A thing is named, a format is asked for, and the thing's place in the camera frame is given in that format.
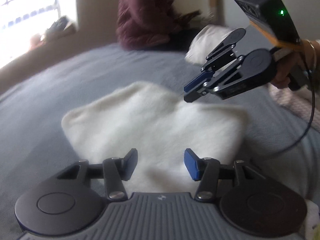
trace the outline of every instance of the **black cable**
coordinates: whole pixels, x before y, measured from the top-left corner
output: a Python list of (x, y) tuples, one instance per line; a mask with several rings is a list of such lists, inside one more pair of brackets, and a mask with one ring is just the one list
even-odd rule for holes
[(308, 73), (308, 78), (309, 78), (309, 82), (310, 82), (310, 88), (311, 88), (311, 93), (312, 93), (312, 109), (311, 109), (311, 116), (310, 116), (310, 119), (309, 119), (309, 122), (308, 122), (308, 125), (307, 125), (307, 128), (305, 129), (304, 133), (291, 145), (289, 145), (288, 147), (278, 151), (278, 152), (275, 152), (275, 153), (272, 153), (270, 155), (266, 155), (266, 156), (258, 156), (257, 159), (258, 160), (262, 160), (262, 161), (267, 161), (267, 160), (271, 160), (271, 159), (274, 159), (274, 158), (277, 158), (279, 157), (281, 154), (291, 150), (292, 148), (296, 147), (300, 141), (307, 135), (308, 131), (310, 130), (311, 128), (311, 124), (312, 124), (312, 121), (313, 121), (313, 116), (315, 114), (315, 89), (314, 89), (314, 86), (313, 86), (313, 82), (312, 82), (312, 76), (311, 76), (311, 73), (310, 73), (310, 70), (308, 68), (308, 65), (306, 63), (306, 60), (305, 60), (305, 57), (303, 54), (301, 54), (301, 58), (303, 60), (303, 63), (306, 67), (306, 70), (307, 70), (307, 73)]

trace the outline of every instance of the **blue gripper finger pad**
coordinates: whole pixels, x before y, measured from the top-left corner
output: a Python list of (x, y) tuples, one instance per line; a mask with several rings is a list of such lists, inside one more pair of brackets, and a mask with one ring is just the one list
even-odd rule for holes
[(201, 180), (200, 171), (197, 164), (197, 160), (199, 159), (200, 158), (191, 149), (188, 148), (184, 151), (184, 165), (194, 181)]
[(186, 85), (183, 90), (188, 93), (190, 90), (195, 88), (199, 83), (207, 78), (212, 78), (214, 72), (213, 71), (204, 71), (200, 75), (198, 75), (194, 80), (192, 80), (188, 85)]

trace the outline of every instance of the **metal screw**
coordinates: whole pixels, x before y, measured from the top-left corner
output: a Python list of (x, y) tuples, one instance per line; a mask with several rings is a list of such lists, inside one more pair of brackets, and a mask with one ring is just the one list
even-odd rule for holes
[(197, 198), (199, 199), (210, 199), (212, 198), (212, 193), (209, 191), (201, 191), (197, 194)]
[(111, 199), (120, 199), (120, 198), (123, 198), (124, 197), (124, 192), (122, 191), (114, 191), (114, 192), (111, 192), (109, 197)]

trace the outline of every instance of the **pink knit fabric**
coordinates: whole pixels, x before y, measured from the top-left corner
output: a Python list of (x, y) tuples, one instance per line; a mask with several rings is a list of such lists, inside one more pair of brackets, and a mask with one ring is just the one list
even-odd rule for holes
[[(289, 88), (278, 89), (273, 85), (269, 85), (269, 93), (281, 106), (286, 107), (298, 117), (302, 118), (306, 122), (309, 121), (311, 115), (311, 103), (308, 99), (303, 98), (301, 93), (292, 92)], [(319, 96), (316, 95), (316, 102), (319, 100)], [(315, 109), (313, 117), (312, 127), (320, 132), (320, 108), (319, 106)]]

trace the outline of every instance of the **wrist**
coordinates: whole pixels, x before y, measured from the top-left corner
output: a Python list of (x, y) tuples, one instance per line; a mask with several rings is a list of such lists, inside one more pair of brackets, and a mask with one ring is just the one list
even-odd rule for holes
[(320, 45), (316, 41), (303, 40), (304, 56), (310, 70), (315, 70), (320, 63)]

